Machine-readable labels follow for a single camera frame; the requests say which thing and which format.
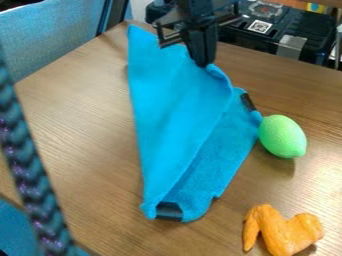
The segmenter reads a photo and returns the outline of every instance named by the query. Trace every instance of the black equipment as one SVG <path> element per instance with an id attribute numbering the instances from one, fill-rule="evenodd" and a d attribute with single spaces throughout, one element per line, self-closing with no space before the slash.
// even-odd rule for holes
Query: black equipment
<path id="1" fill-rule="evenodd" d="M 214 62 L 218 26 L 240 19 L 236 0 L 176 0 L 176 5 L 153 24 L 161 48 L 184 42 L 190 57 L 200 67 Z M 164 35 L 163 28 L 176 31 Z"/>
<path id="2" fill-rule="evenodd" d="M 146 21 L 154 22 L 171 12 L 174 4 L 174 1 L 163 7 L 150 4 Z M 235 18 L 219 26 L 219 41 L 326 65 L 335 43 L 333 17 L 262 0 L 241 0 L 226 5 L 224 10 L 228 17 L 235 15 Z"/>

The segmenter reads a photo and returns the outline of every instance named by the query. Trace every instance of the orange toy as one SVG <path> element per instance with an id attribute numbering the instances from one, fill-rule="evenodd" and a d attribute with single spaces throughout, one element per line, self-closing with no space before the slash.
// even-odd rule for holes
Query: orange toy
<path id="1" fill-rule="evenodd" d="M 254 206 L 245 218 L 244 250 L 249 251 L 261 231 L 266 247 L 273 256 L 291 256 L 323 238 L 323 226 L 309 213 L 285 220 L 269 204 Z"/>

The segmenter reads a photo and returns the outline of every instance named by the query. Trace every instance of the green egg-shaped toy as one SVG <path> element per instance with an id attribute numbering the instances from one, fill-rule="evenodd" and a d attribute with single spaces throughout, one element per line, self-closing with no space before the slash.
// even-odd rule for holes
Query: green egg-shaped toy
<path id="1" fill-rule="evenodd" d="M 283 115 L 264 117 L 259 127 L 261 144 L 273 155 L 282 158 L 304 156 L 307 140 L 302 128 Z"/>

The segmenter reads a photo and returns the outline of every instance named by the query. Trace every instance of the black rope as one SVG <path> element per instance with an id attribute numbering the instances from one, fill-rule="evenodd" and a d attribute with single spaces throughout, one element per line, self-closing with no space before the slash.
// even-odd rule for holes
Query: black rope
<path id="1" fill-rule="evenodd" d="M 76 255 L 1 54 L 0 143 L 8 167 L 45 255 Z"/>

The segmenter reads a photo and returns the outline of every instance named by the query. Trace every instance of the black label tag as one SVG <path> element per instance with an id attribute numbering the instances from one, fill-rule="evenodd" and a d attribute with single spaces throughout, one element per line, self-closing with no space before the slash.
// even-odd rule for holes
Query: black label tag
<path id="1" fill-rule="evenodd" d="M 182 221 L 183 211 L 177 203 L 160 202 L 157 205 L 157 219 Z"/>
<path id="2" fill-rule="evenodd" d="M 253 101 L 249 97 L 248 93 L 241 94 L 241 100 L 243 104 L 246 106 L 248 111 L 254 111 L 256 110 L 256 107 L 253 104 Z"/>

